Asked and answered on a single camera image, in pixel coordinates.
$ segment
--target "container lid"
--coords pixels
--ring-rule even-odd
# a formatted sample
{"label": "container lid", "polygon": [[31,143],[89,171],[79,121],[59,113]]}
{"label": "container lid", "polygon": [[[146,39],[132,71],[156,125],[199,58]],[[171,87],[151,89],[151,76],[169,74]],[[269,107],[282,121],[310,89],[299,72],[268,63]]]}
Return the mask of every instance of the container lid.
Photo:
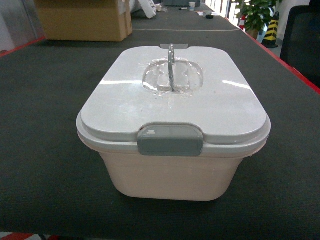
{"label": "container lid", "polygon": [[143,80],[150,63],[168,57],[156,46],[124,51],[80,112],[88,134],[109,142],[137,142],[151,125],[190,125],[214,145],[244,143],[255,138],[267,114],[229,57],[219,49],[190,47],[175,50],[201,68],[201,84],[187,92],[147,89]]}

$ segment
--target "storage container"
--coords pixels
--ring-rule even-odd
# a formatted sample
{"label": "storage container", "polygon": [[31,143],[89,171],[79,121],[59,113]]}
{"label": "storage container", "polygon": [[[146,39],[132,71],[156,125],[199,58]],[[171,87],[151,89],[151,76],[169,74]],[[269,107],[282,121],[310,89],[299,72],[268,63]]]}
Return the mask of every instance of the storage container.
{"label": "storage container", "polygon": [[223,195],[271,130],[232,59],[210,47],[124,51],[76,125],[121,193],[190,201]]}

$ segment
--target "cardboard box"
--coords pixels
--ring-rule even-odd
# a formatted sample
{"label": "cardboard box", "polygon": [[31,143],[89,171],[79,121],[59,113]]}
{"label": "cardboard box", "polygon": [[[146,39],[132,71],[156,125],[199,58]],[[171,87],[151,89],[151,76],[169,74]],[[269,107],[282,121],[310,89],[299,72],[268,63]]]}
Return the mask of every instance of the cardboard box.
{"label": "cardboard box", "polygon": [[34,0],[48,40],[121,42],[132,33],[129,0]]}

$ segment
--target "black chair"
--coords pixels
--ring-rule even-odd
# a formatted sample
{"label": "black chair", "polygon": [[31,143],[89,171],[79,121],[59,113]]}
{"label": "black chair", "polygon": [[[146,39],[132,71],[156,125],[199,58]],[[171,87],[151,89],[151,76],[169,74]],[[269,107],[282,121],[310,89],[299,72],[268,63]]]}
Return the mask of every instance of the black chair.
{"label": "black chair", "polygon": [[320,10],[295,6],[290,10],[280,58],[320,88]]}

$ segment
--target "metal handle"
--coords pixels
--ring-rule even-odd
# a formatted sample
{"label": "metal handle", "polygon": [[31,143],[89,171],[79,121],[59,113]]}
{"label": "metal handle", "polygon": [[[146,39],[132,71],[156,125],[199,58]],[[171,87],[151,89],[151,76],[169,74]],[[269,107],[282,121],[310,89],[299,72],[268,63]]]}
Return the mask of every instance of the metal handle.
{"label": "metal handle", "polygon": [[169,68],[169,80],[170,80],[170,86],[171,91],[175,92],[175,78],[174,78],[174,69],[173,64],[175,63],[175,50],[174,45],[169,45],[169,55],[168,55],[168,68]]}

